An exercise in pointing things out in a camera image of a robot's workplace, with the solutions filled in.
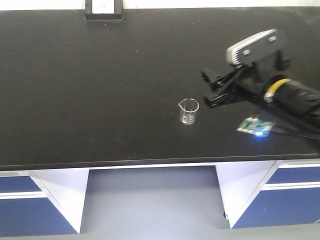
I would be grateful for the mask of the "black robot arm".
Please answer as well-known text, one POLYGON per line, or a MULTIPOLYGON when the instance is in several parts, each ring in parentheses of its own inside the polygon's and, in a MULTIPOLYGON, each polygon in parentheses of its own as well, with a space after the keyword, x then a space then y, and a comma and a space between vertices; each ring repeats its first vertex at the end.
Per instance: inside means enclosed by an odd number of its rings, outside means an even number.
POLYGON ((210 68, 201 72, 211 88, 204 97, 208 107, 249 101, 319 132, 320 92, 288 74, 290 60, 281 50, 261 56, 245 55, 231 65, 233 70, 225 75, 210 68))

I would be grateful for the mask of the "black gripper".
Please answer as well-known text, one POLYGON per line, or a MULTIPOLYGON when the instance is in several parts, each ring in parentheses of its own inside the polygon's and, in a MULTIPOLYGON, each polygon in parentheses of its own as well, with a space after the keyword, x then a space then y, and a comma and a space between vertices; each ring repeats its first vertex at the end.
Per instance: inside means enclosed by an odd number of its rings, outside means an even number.
POLYGON ((213 91, 203 96, 210 108, 251 101, 253 97, 271 103, 280 87, 291 81, 285 73, 288 59, 280 49, 265 52, 254 52, 252 48, 232 49, 229 63, 235 69, 226 75, 210 68, 201 71, 202 79, 213 91), (219 91, 228 85, 230 90, 219 91))

